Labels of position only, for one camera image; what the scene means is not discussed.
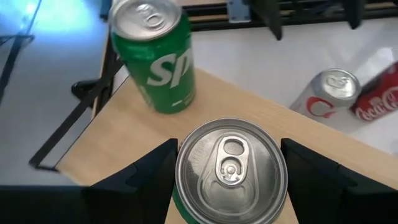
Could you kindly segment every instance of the red can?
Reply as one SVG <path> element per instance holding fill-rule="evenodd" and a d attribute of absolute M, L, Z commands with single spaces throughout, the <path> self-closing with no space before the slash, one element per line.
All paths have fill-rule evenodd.
<path fill-rule="evenodd" d="M 361 85 L 353 74 L 331 68 L 316 75 L 290 109 L 321 121 L 350 108 L 360 92 Z"/>
<path fill-rule="evenodd" d="M 372 121 L 398 109 L 398 61 L 378 74 L 362 89 L 351 111 Z"/>

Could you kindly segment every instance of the gray surface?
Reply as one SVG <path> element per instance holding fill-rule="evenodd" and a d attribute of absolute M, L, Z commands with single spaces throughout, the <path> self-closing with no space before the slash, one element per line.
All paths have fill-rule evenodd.
<path fill-rule="evenodd" d="M 73 184 L 27 163 L 78 104 L 71 85 L 99 76 L 107 30 L 98 17 L 100 2 L 43 1 L 32 28 L 35 40 L 19 54 L 0 105 L 0 184 Z M 0 71 L 10 48 L 11 43 L 0 47 Z M 45 164 L 54 165 L 90 119 L 88 110 Z"/>

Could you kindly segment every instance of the sprite logo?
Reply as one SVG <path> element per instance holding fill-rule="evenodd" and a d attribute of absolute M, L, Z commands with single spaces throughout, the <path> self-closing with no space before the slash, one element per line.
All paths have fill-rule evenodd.
<path fill-rule="evenodd" d="M 165 69 L 163 67 L 164 63 L 171 63 L 175 65 L 174 72 Z M 150 66 L 150 71 L 155 74 L 160 80 L 154 80 L 149 77 L 147 80 L 148 85 L 152 86 L 162 86 L 166 85 L 171 81 L 170 88 L 176 87 L 180 84 L 180 79 L 186 74 L 190 65 L 192 64 L 192 49 L 187 49 L 179 58 L 177 54 L 169 54 L 157 59 Z"/>

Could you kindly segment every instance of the white floor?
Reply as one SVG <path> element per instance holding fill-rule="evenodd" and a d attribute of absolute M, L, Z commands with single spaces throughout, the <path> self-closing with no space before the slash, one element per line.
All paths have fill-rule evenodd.
<path fill-rule="evenodd" d="M 357 30 L 345 22 L 287 26 L 279 42 L 266 28 L 196 32 L 192 42 L 196 67 L 289 107 L 328 68 L 345 69 L 367 82 L 398 60 L 397 37 L 398 19 L 392 18 L 364 21 Z M 122 69 L 115 85 L 126 76 Z M 325 124 L 398 156 L 398 112 L 373 123 L 341 112 Z"/>
<path fill-rule="evenodd" d="M 38 0 L 1 0 L 0 35 L 15 34 Z M 77 81 L 98 78 L 107 36 L 101 0 L 43 0 L 0 105 L 0 185 L 73 184 L 64 175 L 37 172 L 28 160 L 78 104 Z M 0 47 L 0 72 L 12 42 Z M 53 166 L 90 122 L 85 114 L 44 161 Z"/>

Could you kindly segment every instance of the pull tab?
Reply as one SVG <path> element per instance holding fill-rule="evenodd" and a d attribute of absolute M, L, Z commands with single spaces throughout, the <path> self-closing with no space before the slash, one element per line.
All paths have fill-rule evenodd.
<path fill-rule="evenodd" d="M 242 152 L 227 152 L 227 144 L 237 144 Z M 237 136 L 223 137 L 218 144 L 216 159 L 216 176 L 223 184 L 234 186 L 240 184 L 246 177 L 249 160 L 249 144 Z"/>
<path fill-rule="evenodd" d="M 338 77 L 330 76 L 326 79 L 326 82 L 330 86 L 333 86 L 336 88 L 344 88 L 347 85 L 347 83 L 349 82 L 349 79 L 345 78 L 345 77 L 338 78 Z"/>
<path fill-rule="evenodd" d="M 148 28 L 158 30 L 164 26 L 164 16 L 157 11 L 157 9 L 150 4 L 141 4 L 137 7 L 141 24 Z"/>

